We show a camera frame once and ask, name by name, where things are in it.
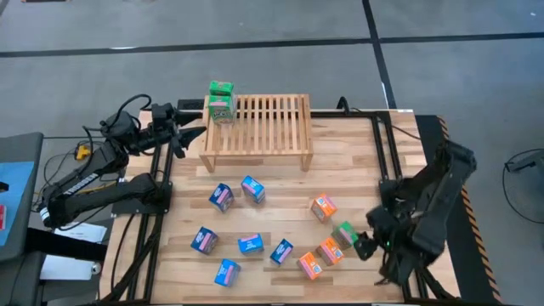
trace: white paper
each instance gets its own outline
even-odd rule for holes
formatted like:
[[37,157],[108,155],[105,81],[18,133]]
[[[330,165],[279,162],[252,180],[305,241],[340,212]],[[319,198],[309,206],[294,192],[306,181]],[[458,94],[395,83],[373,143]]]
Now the white paper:
[[[100,242],[104,239],[107,228],[94,224],[80,224],[70,230],[55,230],[56,235],[68,236],[70,238],[91,242]],[[93,262],[74,258],[48,255],[42,266],[41,280],[65,280],[65,281],[88,281],[92,276]]]

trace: gray floor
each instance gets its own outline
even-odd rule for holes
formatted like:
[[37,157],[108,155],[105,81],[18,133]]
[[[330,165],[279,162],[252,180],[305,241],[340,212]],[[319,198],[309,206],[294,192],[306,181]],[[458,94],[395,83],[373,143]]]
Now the gray floor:
[[[371,6],[380,37],[544,31],[539,1],[371,0]],[[360,1],[11,0],[0,17],[0,52],[331,37],[369,37]],[[541,305],[544,228],[507,206],[501,173],[509,156],[544,146],[544,42],[382,49],[397,106],[444,116],[450,136],[476,153],[479,170],[468,190],[504,302]],[[96,126],[134,94],[160,103],[200,98],[212,79],[231,80],[243,93],[310,93],[317,108],[334,106],[340,95],[354,107],[386,107],[371,45],[0,59],[0,136],[83,136],[82,124]],[[46,140],[42,160],[77,141]],[[536,206],[541,184],[530,170],[507,177],[514,202],[544,219]]]

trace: juice box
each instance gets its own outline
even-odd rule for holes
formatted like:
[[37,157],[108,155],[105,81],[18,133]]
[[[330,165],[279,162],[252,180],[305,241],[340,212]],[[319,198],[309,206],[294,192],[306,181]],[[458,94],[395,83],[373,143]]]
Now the juice box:
[[212,95],[233,96],[234,91],[235,91],[234,83],[220,82],[220,81],[210,82],[210,94]]
[[287,240],[282,240],[278,247],[270,255],[270,259],[277,264],[282,264],[286,260],[287,255],[292,251],[292,244]]
[[261,238],[261,234],[255,234],[238,239],[238,247],[240,248],[240,252],[244,255],[253,252],[261,252],[264,250],[263,238]]
[[221,266],[219,266],[218,274],[215,275],[215,283],[221,286],[234,285],[238,273],[241,270],[241,266],[232,260],[223,259]]
[[236,104],[230,96],[211,95],[207,108],[217,124],[232,124],[236,119]]
[[312,281],[315,280],[322,271],[312,252],[307,252],[301,258],[299,258],[297,265]]
[[340,247],[331,237],[328,237],[325,241],[321,242],[315,250],[328,265],[338,264],[340,260],[343,259],[343,253],[340,251]]
[[232,190],[226,184],[219,184],[218,188],[210,196],[210,202],[224,213],[229,209],[230,204],[235,200]]
[[336,211],[337,207],[326,194],[316,197],[312,203],[312,212],[321,222],[327,221]]
[[195,236],[195,239],[190,244],[198,252],[208,255],[218,241],[218,236],[211,230],[201,227]]
[[264,199],[264,186],[249,175],[241,181],[241,189],[256,203],[260,203]]
[[338,225],[332,231],[331,236],[343,250],[350,248],[359,239],[354,227],[348,221]]

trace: blue carton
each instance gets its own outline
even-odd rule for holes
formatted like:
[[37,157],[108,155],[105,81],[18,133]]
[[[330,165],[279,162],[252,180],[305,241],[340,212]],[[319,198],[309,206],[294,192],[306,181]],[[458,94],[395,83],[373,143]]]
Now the blue carton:
[[201,227],[195,236],[195,239],[190,244],[190,247],[194,248],[198,252],[208,255],[215,243],[218,241],[218,236],[211,230]]
[[292,251],[292,244],[287,240],[282,240],[278,247],[270,255],[270,259],[277,264],[282,264],[286,260],[287,255]]
[[219,184],[218,188],[210,196],[210,202],[224,213],[229,209],[230,204],[235,200],[232,190],[226,184]]
[[261,238],[261,234],[255,234],[238,239],[238,247],[243,254],[261,252],[264,250],[263,238]]
[[232,286],[240,270],[241,266],[238,263],[223,259],[218,274],[215,276],[215,283],[221,286]]
[[249,175],[241,181],[241,189],[256,203],[260,203],[264,199],[264,186]]

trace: wooden table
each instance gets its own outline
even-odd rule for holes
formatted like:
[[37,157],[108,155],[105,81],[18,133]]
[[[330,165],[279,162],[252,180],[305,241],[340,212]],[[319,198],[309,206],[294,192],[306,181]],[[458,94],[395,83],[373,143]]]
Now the wooden table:
[[[411,111],[391,111],[392,123],[418,134]],[[139,117],[143,124],[149,112]],[[385,129],[381,128],[388,165],[391,167]],[[332,267],[322,263],[324,272],[314,281],[307,280],[296,265],[297,258],[313,251],[331,232],[334,224],[348,220],[357,230],[369,230],[366,213],[379,204],[377,181],[380,169],[371,121],[364,118],[313,119],[314,159],[309,171],[300,170],[297,158],[268,157],[224,159],[209,173],[199,158],[204,135],[196,139],[183,160],[173,159],[171,180],[174,186],[170,212],[164,218],[152,303],[365,303],[402,301],[395,285],[374,286],[381,279],[378,269],[381,251],[361,261],[353,248],[345,259]],[[404,175],[417,173],[425,166],[420,141],[395,130],[399,159]],[[148,172],[150,157],[131,157],[127,178]],[[266,202],[255,207],[241,192],[240,183],[251,175],[266,189]],[[207,198],[219,183],[228,184],[236,200],[222,214]],[[338,206],[331,222],[321,224],[309,210],[310,202],[326,192]],[[110,292],[111,266],[121,233],[128,221],[119,217],[113,224],[110,246],[100,281],[102,296]],[[134,218],[122,246],[115,275],[117,283],[129,264],[138,235],[139,216]],[[190,248],[197,230],[205,226],[219,235],[219,243],[209,256]],[[236,240],[261,233],[265,251],[244,256]],[[281,239],[293,245],[292,255],[277,267],[269,260]],[[213,283],[222,258],[241,266],[236,284],[231,288]],[[142,297],[146,263],[140,270],[137,298]],[[459,296],[456,277],[446,251],[431,267],[435,277],[454,296]],[[416,296],[415,283],[411,286]]]

